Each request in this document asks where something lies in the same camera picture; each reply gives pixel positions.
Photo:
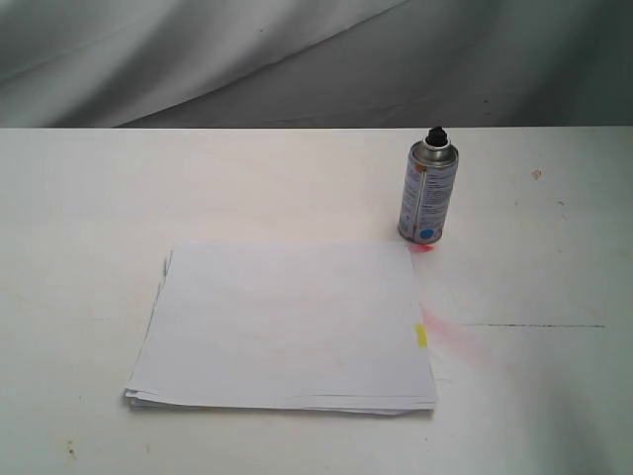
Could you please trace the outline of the white paper stack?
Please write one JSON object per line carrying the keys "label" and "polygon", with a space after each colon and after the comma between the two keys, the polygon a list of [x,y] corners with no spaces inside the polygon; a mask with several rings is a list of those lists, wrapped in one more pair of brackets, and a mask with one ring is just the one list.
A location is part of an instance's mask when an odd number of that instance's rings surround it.
{"label": "white paper stack", "polygon": [[407,245],[174,248],[125,394],[176,407],[434,409]]}

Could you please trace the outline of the white backdrop cloth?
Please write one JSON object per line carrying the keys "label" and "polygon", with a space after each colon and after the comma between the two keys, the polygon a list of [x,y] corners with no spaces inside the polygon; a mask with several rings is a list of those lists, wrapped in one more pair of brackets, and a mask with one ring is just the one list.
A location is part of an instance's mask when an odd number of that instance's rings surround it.
{"label": "white backdrop cloth", "polygon": [[5,1],[5,128],[615,126],[628,1]]}

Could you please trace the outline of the silver spray can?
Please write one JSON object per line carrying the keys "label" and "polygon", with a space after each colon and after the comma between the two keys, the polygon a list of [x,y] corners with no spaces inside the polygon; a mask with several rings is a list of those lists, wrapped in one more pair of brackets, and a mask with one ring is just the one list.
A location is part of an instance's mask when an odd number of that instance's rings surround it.
{"label": "silver spray can", "polygon": [[442,238],[458,165],[458,149],[442,127],[411,146],[398,222],[404,239],[432,244]]}

